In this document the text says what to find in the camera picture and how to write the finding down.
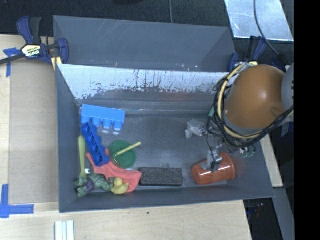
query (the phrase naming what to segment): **blue toy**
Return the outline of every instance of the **blue toy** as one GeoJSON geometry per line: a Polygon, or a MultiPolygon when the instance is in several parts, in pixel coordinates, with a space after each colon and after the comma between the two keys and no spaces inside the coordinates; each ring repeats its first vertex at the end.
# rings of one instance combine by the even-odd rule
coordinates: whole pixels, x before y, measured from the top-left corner
{"type": "Polygon", "coordinates": [[[95,127],[100,127],[101,123],[103,128],[113,129],[120,131],[125,122],[125,111],[108,108],[103,106],[93,106],[83,104],[81,109],[81,124],[86,124],[92,120],[95,127]]]}
{"type": "Polygon", "coordinates": [[[110,158],[105,153],[105,147],[101,145],[101,138],[97,135],[97,128],[91,122],[81,126],[81,132],[89,148],[95,166],[102,166],[109,163],[110,158]]]}

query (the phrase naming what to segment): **black sponge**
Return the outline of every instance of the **black sponge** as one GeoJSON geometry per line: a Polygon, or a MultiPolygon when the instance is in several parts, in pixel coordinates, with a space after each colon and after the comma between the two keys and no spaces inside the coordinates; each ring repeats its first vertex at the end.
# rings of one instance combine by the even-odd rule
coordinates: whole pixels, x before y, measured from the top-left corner
{"type": "Polygon", "coordinates": [[[181,168],[141,167],[140,186],[180,187],[184,183],[181,168]]]}

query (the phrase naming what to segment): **pink cloth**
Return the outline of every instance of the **pink cloth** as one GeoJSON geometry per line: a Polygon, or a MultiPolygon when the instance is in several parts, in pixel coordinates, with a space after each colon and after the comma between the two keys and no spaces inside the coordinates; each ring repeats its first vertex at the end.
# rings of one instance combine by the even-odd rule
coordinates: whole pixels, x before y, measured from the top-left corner
{"type": "MultiPolygon", "coordinates": [[[[109,150],[107,148],[105,149],[105,154],[109,156],[109,150]]],[[[120,177],[123,183],[129,183],[127,193],[134,191],[138,186],[142,172],[138,170],[126,170],[119,168],[111,161],[111,159],[108,164],[98,167],[95,165],[90,153],[86,153],[85,156],[92,164],[93,172],[95,174],[102,174],[106,179],[110,177],[120,177]]]]}

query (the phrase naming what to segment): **black carpet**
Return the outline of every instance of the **black carpet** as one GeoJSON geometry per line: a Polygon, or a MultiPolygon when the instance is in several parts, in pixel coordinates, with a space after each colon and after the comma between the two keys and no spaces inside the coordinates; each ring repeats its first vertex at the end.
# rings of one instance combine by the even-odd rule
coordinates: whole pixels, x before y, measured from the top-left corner
{"type": "MultiPolygon", "coordinates": [[[[294,37],[295,0],[280,1],[294,37]]],[[[0,12],[0,33],[17,33],[17,20],[29,15],[42,17],[40,35],[50,37],[54,35],[54,15],[218,27],[230,26],[224,0],[0,0],[0,12]]],[[[292,42],[270,41],[270,43],[278,53],[283,53],[289,62],[293,61],[294,44],[292,42]]],[[[243,55],[248,49],[249,41],[235,38],[234,45],[236,51],[243,55]]],[[[270,64],[273,57],[274,53],[267,47],[259,58],[259,62],[270,64]]]]}

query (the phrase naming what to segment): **yellow toy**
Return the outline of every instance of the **yellow toy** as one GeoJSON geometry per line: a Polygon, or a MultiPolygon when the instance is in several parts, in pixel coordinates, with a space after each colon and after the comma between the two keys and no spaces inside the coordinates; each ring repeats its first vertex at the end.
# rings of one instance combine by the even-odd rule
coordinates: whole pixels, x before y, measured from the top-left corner
{"type": "Polygon", "coordinates": [[[120,177],[116,177],[113,184],[114,187],[111,188],[110,191],[116,195],[121,195],[128,191],[129,183],[123,183],[123,180],[120,177]]]}

